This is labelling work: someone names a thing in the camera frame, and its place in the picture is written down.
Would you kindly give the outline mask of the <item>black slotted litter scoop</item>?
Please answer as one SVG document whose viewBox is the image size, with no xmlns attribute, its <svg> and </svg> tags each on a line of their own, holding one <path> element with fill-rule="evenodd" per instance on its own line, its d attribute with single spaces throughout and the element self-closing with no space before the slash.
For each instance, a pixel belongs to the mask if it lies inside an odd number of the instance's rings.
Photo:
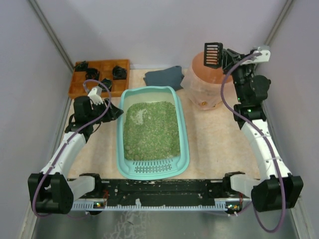
<svg viewBox="0 0 319 239">
<path fill-rule="evenodd" d="M 210 42 L 204 45 L 204 66 L 218 69 L 222 66 L 223 44 L 220 42 Z"/>
</svg>

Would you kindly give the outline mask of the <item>teal plastic litter box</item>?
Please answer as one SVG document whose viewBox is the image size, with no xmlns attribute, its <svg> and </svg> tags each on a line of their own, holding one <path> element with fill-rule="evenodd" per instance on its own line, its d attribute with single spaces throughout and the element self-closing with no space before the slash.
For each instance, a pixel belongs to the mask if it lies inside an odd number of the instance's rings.
<svg viewBox="0 0 319 239">
<path fill-rule="evenodd" d="M 171 87 L 141 87 L 121 96 L 116 157 L 128 179 L 156 180 L 183 173 L 189 165 L 186 124 Z"/>
</svg>

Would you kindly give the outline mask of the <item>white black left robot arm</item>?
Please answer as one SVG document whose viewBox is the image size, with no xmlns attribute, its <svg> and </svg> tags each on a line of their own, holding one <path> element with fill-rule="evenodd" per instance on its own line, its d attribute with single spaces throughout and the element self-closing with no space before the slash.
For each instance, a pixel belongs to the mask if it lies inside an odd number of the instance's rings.
<svg viewBox="0 0 319 239">
<path fill-rule="evenodd" d="M 77 155 L 95 132 L 94 125 L 117 119 L 112 112 L 115 106 L 108 98 L 95 104 L 89 96 L 80 96 L 74 100 L 73 108 L 57 151 L 39 173 L 32 173 L 27 180 L 31 208 L 37 217 L 68 214 L 76 200 L 102 193 L 98 173 L 82 173 L 71 181 L 67 176 Z"/>
</svg>

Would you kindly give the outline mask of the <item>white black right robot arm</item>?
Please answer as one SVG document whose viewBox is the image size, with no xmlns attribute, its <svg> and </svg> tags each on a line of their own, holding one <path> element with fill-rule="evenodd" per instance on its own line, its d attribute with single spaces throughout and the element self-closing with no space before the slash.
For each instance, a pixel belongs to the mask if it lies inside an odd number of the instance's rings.
<svg viewBox="0 0 319 239">
<path fill-rule="evenodd" d="M 293 208 L 304 183 L 300 176 L 294 176 L 282 161 L 268 131 L 266 115 L 262 108 L 268 96 L 271 81 L 255 74 L 255 65 L 268 62 L 271 53 L 267 46 L 260 46 L 249 54 L 240 54 L 224 49 L 218 42 L 206 43 L 203 64 L 221 69 L 226 77 L 233 78 L 238 103 L 230 108 L 234 120 L 249 140 L 255 154 L 260 179 L 255 180 L 244 173 L 228 173 L 224 177 L 226 189 L 239 192 L 252 199 L 256 211 L 266 212 Z M 138 103 L 171 102 L 175 106 L 180 146 L 178 156 L 145 160 L 130 160 L 125 155 L 124 125 L 127 111 Z M 125 90 L 119 107 L 124 111 L 117 121 L 117 167 L 128 179 L 158 180 L 182 173 L 189 164 L 188 140 L 181 101 L 171 87 L 146 86 Z"/>
</svg>

